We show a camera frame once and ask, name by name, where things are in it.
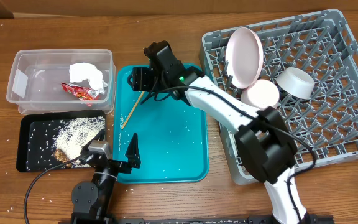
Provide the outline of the grey dishwasher rack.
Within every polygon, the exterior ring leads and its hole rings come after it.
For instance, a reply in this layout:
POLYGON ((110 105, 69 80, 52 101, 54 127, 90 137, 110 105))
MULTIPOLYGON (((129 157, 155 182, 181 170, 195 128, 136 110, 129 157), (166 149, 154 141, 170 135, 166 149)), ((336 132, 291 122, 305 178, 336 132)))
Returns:
POLYGON ((310 98, 280 92, 278 111, 299 138, 296 170, 358 159, 358 43, 342 12, 312 12, 250 25, 261 39, 260 77, 288 67, 314 79, 310 98))

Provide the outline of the teal plastic tray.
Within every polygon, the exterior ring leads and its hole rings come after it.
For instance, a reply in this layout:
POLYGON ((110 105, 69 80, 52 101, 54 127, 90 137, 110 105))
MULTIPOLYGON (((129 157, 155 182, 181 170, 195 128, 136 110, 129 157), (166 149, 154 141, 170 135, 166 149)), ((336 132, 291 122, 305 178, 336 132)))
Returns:
POLYGON ((206 113, 172 98, 138 104, 126 127, 121 126, 140 93, 127 84, 132 66, 117 75, 112 154, 126 161, 134 133, 138 135, 141 166, 131 174, 119 174, 122 184, 198 182, 209 169, 206 113))

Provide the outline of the brown food scrap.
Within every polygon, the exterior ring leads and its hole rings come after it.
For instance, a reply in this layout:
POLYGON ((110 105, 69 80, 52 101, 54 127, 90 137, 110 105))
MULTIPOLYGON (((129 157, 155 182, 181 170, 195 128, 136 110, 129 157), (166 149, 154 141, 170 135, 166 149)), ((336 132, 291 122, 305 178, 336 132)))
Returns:
POLYGON ((65 163, 65 162, 69 161, 68 156, 60 149, 56 149, 53 153, 53 156, 57 161, 59 161, 61 163, 65 163))

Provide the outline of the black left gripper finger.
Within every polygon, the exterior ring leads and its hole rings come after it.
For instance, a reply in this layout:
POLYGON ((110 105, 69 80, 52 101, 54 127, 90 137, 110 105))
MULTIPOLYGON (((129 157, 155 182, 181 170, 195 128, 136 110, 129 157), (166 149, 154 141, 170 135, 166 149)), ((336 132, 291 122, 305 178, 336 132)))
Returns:
POLYGON ((139 154, 139 146, 138 146, 138 135, 134 133, 132 139, 128 145, 125 156, 128 159, 128 164, 131 168, 138 169, 141 165, 141 159, 139 154))
POLYGON ((85 148, 88 148, 93 141, 102 141, 104 139, 105 133, 106 132, 104 129, 100 130, 93 139, 85 144, 85 148))

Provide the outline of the white tissue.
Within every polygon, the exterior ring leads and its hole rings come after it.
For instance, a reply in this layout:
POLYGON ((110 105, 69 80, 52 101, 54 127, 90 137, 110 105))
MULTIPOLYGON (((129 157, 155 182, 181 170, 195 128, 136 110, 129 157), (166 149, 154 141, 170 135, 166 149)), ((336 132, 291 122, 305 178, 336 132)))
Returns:
POLYGON ((70 65, 69 77, 71 83, 80 83, 87 80, 91 89, 105 94, 108 84, 103 79, 102 71, 90 63, 75 63, 70 65))

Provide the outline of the pink round plate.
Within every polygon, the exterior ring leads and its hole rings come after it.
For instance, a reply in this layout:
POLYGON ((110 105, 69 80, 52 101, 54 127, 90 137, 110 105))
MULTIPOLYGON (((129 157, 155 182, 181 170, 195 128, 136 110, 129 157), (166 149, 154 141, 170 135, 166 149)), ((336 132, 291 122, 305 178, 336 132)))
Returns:
POLYGON ((245 89, 253 84, 262 70, 264 51, 257 34, 245 27, 235 30, 226 46, 226 73, 232 75, 232 84, 245 89))

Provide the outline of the grey-white bowl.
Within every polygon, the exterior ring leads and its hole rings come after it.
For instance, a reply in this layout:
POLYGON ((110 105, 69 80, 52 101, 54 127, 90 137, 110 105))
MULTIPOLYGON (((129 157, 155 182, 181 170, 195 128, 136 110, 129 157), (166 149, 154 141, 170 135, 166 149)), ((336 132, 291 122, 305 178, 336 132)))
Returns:
POLYGON ((276 78, 276 82, 281 89, 301 99, 308 99, 315 85, 309 74, 295 67, 286 68, 276 78))

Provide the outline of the pink bowl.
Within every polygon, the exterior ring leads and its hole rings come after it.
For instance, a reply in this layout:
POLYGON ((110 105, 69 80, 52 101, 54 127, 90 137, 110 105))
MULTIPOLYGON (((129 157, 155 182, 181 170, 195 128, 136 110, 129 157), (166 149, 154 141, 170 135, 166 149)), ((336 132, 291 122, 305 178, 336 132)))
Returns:
POLYGON ((241 101, 247 105, 264 110, 269 106, 277 108, 280 93, 277 86, 268 80, 257 80, 241 94, 241 101))

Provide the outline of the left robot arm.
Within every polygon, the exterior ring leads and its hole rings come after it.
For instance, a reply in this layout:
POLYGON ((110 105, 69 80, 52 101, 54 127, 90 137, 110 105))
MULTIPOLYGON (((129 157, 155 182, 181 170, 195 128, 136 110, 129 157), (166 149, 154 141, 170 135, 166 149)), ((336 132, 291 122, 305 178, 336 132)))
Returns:
POLYGON ((138 135, 135 133, 129 143, 125 156, 127 161, 114 160, 108 142, 100 140, 105 134, 101 130, 86 143, 80 152, 79 161, 94 168, 91 181, 77 184, 71 193, 73 213, 71 223, 118 223, 109 213, 109 204, 120 173, 130 174, 141 165, 138 135))

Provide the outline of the clear plastic bin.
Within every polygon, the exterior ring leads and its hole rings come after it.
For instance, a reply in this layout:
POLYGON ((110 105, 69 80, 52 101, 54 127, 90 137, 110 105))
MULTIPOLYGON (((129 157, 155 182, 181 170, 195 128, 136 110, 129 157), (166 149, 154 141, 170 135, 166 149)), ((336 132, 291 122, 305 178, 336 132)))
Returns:
POLYGON ((114 109, 116 67, 107 49, 20 50, 14 58, 6 100, 18 105, 20 114, 41 114, 79 110, 114 109), (72 65, 86 63, 101 72, 107 86, 98 100, 81 100, 66 92, 72 65))

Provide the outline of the wooden chopstick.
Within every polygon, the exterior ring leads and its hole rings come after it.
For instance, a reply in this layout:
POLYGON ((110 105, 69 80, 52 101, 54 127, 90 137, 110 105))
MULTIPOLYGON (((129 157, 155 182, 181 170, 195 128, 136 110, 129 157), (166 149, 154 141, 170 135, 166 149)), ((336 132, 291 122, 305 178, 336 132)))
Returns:
POLYGON ((135 109, 137 108, 137 105, 138 105, 139 102, 141 101, 141 99, 142 99, 142 97, 144 96, 144 94, 145 94, 144 91, 142 91, 142 92, 140 93, 138 99, 136 100, 135 104, 133 105, 132 109, 130 110, 130 112, 129 112, 127 118, 126 118, 125 121, 123 122, 123 124, 122 124, 122 126, 121 126, 121 130, 123 130, 123 129, 126 127, 128 121, 130 120, 130 118, 131 118, 133 112, 134 112, 135 109))

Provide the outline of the red snack wrapper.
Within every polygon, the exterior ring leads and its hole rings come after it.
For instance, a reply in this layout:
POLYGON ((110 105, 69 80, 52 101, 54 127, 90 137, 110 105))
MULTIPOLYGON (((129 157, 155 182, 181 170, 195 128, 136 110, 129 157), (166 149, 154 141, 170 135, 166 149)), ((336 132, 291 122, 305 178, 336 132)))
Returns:
POLYGON ((65 92, 71 93, 80 100, 98 100, 100 98, 99 92, 91 88, 71 83, 62 83, 62 88, 65 92))

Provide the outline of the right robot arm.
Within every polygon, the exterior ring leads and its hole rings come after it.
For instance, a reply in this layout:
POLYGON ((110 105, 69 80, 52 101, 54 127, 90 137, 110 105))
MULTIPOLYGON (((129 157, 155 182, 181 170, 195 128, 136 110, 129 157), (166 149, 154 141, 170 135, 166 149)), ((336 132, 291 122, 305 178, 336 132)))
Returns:
POLYGON ((234 135, 246 171, 267 189, 277 223, 306 223, 296 185, 296 137, 279 112, 246 105, 217 87, 200 69, 185 67, 167 41, 144 49, 148 67, 134 67, 127 83, 147 98, 164 93, 211 115, 234 135))

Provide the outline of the black tray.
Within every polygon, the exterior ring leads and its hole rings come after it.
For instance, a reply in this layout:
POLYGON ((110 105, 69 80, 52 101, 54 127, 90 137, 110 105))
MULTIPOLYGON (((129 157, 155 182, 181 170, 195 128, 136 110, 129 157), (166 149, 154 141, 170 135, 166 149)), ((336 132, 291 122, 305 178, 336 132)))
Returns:
POLYGON ((57 148, 58 135, 72 122, 78 127, 100 123, 105 127, 106 115, 101 110, 70 111, 32 114, 21 121, 17 150, 16 169, 19 172, 38 172, 62 164, 53 153, 57 148))

